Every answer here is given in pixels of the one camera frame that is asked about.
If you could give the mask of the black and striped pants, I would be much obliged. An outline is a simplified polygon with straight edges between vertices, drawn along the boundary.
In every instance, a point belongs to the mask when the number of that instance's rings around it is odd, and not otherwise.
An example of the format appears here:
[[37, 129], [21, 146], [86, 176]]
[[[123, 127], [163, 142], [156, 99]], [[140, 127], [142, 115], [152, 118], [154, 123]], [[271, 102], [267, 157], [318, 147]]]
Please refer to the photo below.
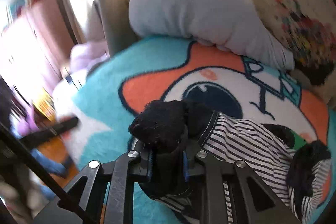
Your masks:
[[177, 155], [188, 140], [202, 151], [230, 164], [245, 161], [302, 223], [322, 200], [331, 166], [331, 152], [321, 141], [307, 141], [279, 124], [237, 119], [191, 101], [152, 101], [129, 126], [135, 140], [157, 153], [155, 179], [143, 188], [152, 199], [175, 199], [175, 210], [189, 208], [190, 192], [178, 190]]

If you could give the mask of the turquoise cartoon fleece blanket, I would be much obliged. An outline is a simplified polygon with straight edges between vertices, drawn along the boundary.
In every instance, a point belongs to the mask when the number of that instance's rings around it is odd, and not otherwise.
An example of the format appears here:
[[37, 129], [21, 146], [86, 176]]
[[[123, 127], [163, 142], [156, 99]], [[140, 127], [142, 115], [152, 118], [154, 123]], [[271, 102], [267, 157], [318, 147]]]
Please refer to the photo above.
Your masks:
[[249, 124], [280, 124], [335, 152], [335, 112], [292, 75], [186, 39], [137, 42], [92, 74], [72, 73], [53, 98], [59, 117], [80, 119], [64, 139], [78, 169], [125, 153], [129, 125], [153, 100], [189, 100]]

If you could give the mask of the pink plush cushion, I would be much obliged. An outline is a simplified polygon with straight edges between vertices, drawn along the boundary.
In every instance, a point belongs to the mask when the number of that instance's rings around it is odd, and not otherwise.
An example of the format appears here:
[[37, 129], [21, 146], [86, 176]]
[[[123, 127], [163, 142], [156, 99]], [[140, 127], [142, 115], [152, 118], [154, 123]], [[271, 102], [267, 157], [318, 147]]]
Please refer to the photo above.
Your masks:
[[94, 65], [109, 58], [106, 40], [91, 41], [74, 46], [70, 54], [70, 70], [90, 70]]

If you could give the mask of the grey plush body pillow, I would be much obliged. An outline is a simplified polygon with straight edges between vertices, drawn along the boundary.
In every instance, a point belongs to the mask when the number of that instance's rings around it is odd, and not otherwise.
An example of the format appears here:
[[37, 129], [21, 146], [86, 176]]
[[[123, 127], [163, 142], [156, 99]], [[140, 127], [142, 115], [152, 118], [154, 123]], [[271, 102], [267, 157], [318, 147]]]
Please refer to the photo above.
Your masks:
[[266, 29], [252, 0], [130, 0], [129, 21], [142, 38], [194, 39], [277, 69], [294, 69], [293, 53]]

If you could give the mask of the beige floral print cushion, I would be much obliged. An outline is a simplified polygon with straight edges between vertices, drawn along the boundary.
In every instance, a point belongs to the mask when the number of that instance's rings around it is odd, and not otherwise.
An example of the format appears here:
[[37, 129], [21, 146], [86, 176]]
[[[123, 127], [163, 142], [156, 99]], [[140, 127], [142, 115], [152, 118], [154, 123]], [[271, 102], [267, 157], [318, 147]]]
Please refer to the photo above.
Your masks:
[[294, 55], [292, 76], [335, 107], [333, 0], [254, 0], [260, 18]]

